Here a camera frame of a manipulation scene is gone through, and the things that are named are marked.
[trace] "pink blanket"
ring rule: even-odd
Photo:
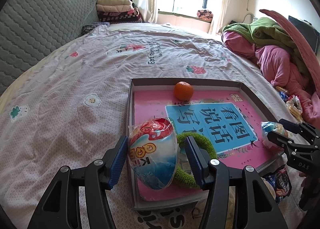
[[[231,31],[223,33],[224,44],[235,54],[258,65],[263,76],[273,86],[284,87],[290,95],[299,96],[303,107],[303,119],[320,128],[320,76],[317,74],[320,73],[320,65],[315,53],[304,36],[285,17],[275,11],[260,11],[272,17],[295,42],[309,69],[314,87],[308,86],[309,80],[299,73],[298,68],[290,62],[290,55],[282,48],[265,46],[258,49],[240,34]]]

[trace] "snack bag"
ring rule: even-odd
[[[279,167],[275,172],[264,175],[263,178],[265,178],[275,190],[277,204],[286,196],[290,196],[292,186],[285,165]]]
[[[271,121],[261,122],[261,128],[262,128],[262,143],[267,149],[271,151],[275,151],[275,152],[284,151],[284,149],[268,140],[267,138],[268,132],[276,131],[288,138],[291,138],[291,139],[293,138],[292,132],[285,130],[283,125],[277,122],[271,122]]]
[[[159,190],[169,186],[178,165],[179,145],[171,122],[150,119],[130,127],[130,166],[146,186]]]

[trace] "green ring toy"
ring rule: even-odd
[[[195,139],[197,145],[201,148],[204,149],[208,152],[209,156],[212,159],[217,159],[217,153],[212,146],[210,140],[198,133],[194,132],[184,132],[181,134],[177,134],[177,143],[178,144],[183,144],[184,140],[186,139],[187,136],[193,136]],[[187,172],[185,172],[181,167],[177,167],[176,173],[174,174],[173,181],[183,187],[187,188],[199,188],[199,186],[196,184],[196,181],[194,177]]]

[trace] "metal screw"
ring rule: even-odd
[[[65,173],[65,172],[67,172],[68,170],[69,170],[69,168],[68,168],[67,166],[63,166],[63,167],[60,168],[60,171],[61,171],[62,173]]]
[[[102,165],[103,164],[103,160],[95,160],[94,161],[94,164],[96,165],[96,166],[100,166],[100,165]]]
[[[254,168],[252,166],[246,166],[245,169],[249,172],[253,172]]]
[[[217,166],[217,165],[220,164],[220,161],[216,160],[216,159],[213,159],[213,160],[210,160],[210,163],[211,163],[211,165]]]

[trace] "orange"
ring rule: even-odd
[[[187,101],[193,95],[193,87],[186,82],[179,82],[175,85],[173,93],[179,100]]]

